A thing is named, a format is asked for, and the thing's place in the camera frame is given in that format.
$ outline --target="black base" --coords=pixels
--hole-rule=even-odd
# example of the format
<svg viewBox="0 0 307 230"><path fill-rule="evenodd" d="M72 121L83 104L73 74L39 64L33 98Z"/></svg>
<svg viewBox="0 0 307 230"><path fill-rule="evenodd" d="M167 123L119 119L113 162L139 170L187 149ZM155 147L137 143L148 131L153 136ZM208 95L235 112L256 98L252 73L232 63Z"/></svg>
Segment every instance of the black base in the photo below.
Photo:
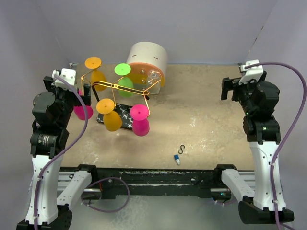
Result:
<svg viewBox="0 0 307 230"><path fill-rule="evenodd" d="M121 126L121 128L132 130L133 119L130 116L130 109L131 108L132 108L132 106L130 106L130 105L116 103L116 107L115 107L114 111L119 114L121 120L123 121L123 125ZM104 123L104 115L98 114L98 117L97 117L96 120L97 120L98 123L103 124Z"/></svg>
<svg viewBox="0 0 307 230"><path fill-rule="evenodd" d="M68 205L58 205L58 217L49 225L39 226L40 230L68 230L71 226L72 212L68 210ZM23 220L17 224L16 230L34 230L34 225Z"/></svg>
<svg viewBox="0 0 307 230"><path fill-rule="evenodd" d="M253 202L247 196L239 202L239 215L245 224L276 224L275 212L261 210L253 205ZM278 212L279 222L286 223L294 221L294 213L289 209L283 209Z"/></svg>

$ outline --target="orange disc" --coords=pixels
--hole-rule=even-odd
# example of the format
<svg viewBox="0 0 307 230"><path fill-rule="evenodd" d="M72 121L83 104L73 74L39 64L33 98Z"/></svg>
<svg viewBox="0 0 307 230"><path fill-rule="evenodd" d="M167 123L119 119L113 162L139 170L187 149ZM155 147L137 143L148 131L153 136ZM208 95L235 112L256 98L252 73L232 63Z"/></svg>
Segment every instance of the orange disc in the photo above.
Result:
<svg viewBox="0 0 307 230"><path fill-rule="evenodd" d="M97 103L96 110L100 114L109 114L114 110L114 107L114 101L109 98L105 98Z"/></svg>
<svg viewBox="0 0 307 230"><path fill-rule="evenodd" d="M89 57L84 64L89 69L96 69L101 66L102 61L98 57Z"/></svg>

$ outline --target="small bottle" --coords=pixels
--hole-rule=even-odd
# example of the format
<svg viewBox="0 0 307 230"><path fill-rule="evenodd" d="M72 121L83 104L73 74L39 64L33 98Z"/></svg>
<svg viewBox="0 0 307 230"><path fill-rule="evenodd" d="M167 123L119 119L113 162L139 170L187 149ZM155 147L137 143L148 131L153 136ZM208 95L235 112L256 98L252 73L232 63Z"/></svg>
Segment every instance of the small bottle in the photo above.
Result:
<svg viewBox="0 0 307 230"><path fill-rule="evenodd" d="M147 82L146 82L146 88L149 88L156 82L158 82L161 79L161 74L156 70L151 70L147 74ZM158 94L160 92L160 86L161 82L158 82L156 85L151 87L148 92L150 94Z"/></svg>
<svg viewBox="0 0 307 230"><path fill-rule="evenodd" d="M177 165L180 165L180 160L179 160L178 154L174 155L174 158L175 158Z"/></svg>

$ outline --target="pink disc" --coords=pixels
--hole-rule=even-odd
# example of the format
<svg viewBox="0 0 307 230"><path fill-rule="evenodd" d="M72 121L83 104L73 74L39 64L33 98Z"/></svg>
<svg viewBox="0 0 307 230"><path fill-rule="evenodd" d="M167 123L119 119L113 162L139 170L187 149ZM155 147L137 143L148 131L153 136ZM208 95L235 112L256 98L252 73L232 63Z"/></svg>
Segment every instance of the pink disc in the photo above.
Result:
<svg viewBox="0 0 307 230"><path fill-rule="evenodd" d="M86 110L87 110L87 114L88 114L88 119L90 119L93 114L94 114L94 111L93 109L90 107L90 106L86 106ZM83 107L82 106L75 106L73 108L73 111L75 112L75 114L77 115L77 117L84 121L85 120L85 114L84 114L84 110L83 110Z"/></svg>
<svg viewBox="0 0 307 230"><path fill-rule="evenodd" d="M149 121L147 119L142 121L133 120L132 131L139 137L147 135L149 132Z"/></svg>
<svg viewBox="0 0 307 230"><path fill-rule="evenodd" d="M142 121L149 116L148 108L143 104L136 104L130 110L130 115L133 120Z"/></svg>

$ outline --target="cable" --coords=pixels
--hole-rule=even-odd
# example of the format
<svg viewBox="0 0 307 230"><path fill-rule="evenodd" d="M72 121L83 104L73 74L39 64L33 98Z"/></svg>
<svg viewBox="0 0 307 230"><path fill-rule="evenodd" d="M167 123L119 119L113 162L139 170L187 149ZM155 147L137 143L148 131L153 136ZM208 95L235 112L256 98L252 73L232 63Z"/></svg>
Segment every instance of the cable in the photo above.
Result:
<svg viewBox="0 0 307 230"><path fill-rule="evenodd" d="M96 208L96 207L94 207L94 206L91 206L91 205L89 205L89 204L86 204L86 203L83 201L82 197L81 197L82 204L84 204L85 206L87 206L87 207L89 207L89 208L91 208L91 209L94 209L94 210L96 210L96 211L99 211L99 212L112 213L112 212L118 212L118 211L122 210L122 209L127 205L128 201L129 201L129 198L130 198L130 190L129 190L129 187L128 187L128 185L126 184L126 182L124 182L122 179L119 179L119 178L117 178L117 177L108 177L108 178L104 178L104 179L102 179L102 180L99 180L99 181L96 181L96 182L90 184L89 186L87 186L87 188L90 188L90 187L94 186L94 185L97 184L97 183L100 183L100 182L103 182L103 181L108 181L108 180L118 180L118 181L122 182L122 183L125 185L126 189L127 189L128 197L127 197L125 203L124 203L121 207L119 207L119 208L117 208L117 209L114 209L114 210L102 210L102 209Z"/></svg>
<svg viewBox="0 0 307 230"><path fill-rule="evenodd" d="M37 202L38 202L38 195L39 195L39 190L40 190L40 185L41 185L41 180L43 177L43 174L45 172L45 170L54 162L56 161L58 158L60 158L67 150L69 150L84 134L86 127L87 127L87 120L88 120L88 113L87 113L87 109L86 106L82 100L82 98L80 97L80 95L78 94L78 92L76 91L76 89L74 87L72 87L71 85L69 85L65 80L63 80L62 78L59 78L58 76L54 76L57 80L63 82L68 88L69 90L71 90L75 96L78 98L78 100L81 103L81 106L83 107L84 110L84 114L85 114L85 120L84 120L84 126L83 129L81 131L81 133L78 135L78 137L69 145L67 146L64 150L62 150L57 156L55 156L51 161L49 161L40 171L39 175L38 175L38 180L37 180L37 184L36 184L36 188L35 188L35 194L34 194L34 204L33 204L33 209L34 209L34 230L38 230L38 221L37 221Z"/></svg>
<svg viewBox="0 0 307 230"><path fill-rule="evenodd" d="M271 166L270 166L270 179L271 179L271 186L272 186L272 191L273 191L273 199L275 201L277 201L277 193L276 193L276 187L275 187L275 181L274 181L274 165L275 165L275 162L276 162L276 159L277 159L277 156L278 156L280 150L282 149L284 143L287 141L290 133L292 132L292 130L293 130L294 126L296 125L299 117L301 116L301 113L303 111L303 108L304 108L304 105L305 105L305 102L306 102L307 87L306 87L306 82L305 82L305 79L304 79L303 75L297 69L295 69L294 67L292 67L292 66L290 66L288 64L285 64L285 63L281 63L281 62L262 62L262 63L257 63L257 64L245 66L245 69L249 69L249 68L254 67L254 66L264 66L264 65L277 65L277 66L287 67L287 68L289 68L290 70L292 70L293 72L295 72L299 76L299 78L300 78L300 80L302 81L302 84L303 84L303 99L302 99L302 103L301 103L301 105L299 107L299 110L298 110L298 112L296 114L296 117L295 117L293 123L291 124L289 130L287 131L287 133L284 136L283 140L279 144L276 152L274 153L273 159L272 159L272 162L271 162ZM277 225L278 229L281 230L281 225L280 225L279 216L278 216L278 204L277 203L274 203L274 209L275 209L276 225Z"/></svg>
<svg viewBox="0 0 307 230"><path fill-rule="evenodd" d="M288 228L290 230L295 230L294 228L290 227L289 225L281 223L280 225L284 226L285 228Z"/></svg>

